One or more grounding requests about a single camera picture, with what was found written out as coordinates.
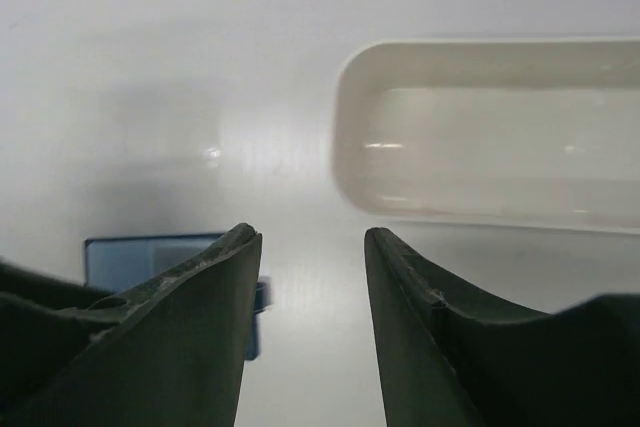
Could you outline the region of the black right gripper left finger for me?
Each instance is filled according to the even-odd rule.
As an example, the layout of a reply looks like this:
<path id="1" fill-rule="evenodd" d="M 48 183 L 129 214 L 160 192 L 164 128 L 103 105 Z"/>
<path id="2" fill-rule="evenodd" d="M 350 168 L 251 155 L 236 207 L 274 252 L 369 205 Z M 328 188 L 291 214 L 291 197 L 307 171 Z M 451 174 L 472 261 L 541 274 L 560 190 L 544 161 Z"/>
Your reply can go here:
<path id="1" fill-rule="evenodd" d="M 262 237 L 241 223 L 109 293 L 1 266 L 5 426 L 231 426 Z"/>

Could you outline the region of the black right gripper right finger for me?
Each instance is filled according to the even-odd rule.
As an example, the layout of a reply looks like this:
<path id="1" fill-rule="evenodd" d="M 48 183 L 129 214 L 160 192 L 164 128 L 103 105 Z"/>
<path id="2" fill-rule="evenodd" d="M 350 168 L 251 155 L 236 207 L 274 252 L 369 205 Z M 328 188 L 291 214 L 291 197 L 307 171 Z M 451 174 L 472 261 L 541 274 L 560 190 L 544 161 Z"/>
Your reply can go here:
<path id="1" fill-rule="evenodd" d="M 390 426 L 635 426 L 639 298 L 555 314 L 493 295 L 386 228 L 364 237 Z"/>

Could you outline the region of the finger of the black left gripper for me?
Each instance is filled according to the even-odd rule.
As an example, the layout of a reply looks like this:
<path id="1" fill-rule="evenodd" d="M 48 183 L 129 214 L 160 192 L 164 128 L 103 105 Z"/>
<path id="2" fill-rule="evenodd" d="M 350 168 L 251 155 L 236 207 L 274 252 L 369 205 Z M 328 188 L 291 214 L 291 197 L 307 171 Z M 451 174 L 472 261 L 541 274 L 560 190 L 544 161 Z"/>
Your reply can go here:
<path id="1" fill-rule="evenodd" d="M 1 262 L 1 395 L 28 397 L 51 382 L 112 321 L 93 311 L 127 301 Z"/>

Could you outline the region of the blue leather card holder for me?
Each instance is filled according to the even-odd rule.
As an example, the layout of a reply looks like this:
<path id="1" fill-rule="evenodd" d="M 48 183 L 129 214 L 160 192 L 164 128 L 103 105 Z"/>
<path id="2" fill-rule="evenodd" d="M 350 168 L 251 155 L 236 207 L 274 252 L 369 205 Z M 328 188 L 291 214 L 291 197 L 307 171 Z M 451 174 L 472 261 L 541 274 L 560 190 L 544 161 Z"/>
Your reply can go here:
<path id="1" fill-rule="evenodd" d="M 243 362 L 259 354 L 256 316 L 267 305 L 261 241 L 245 224 L 215 236 L 87 240 L 86 286 L 127 304 L 88 314 L 114 324 L 69 368 L 102 378 L 132 362 L 135 374 L 161 381 L 238 384 Z"/>

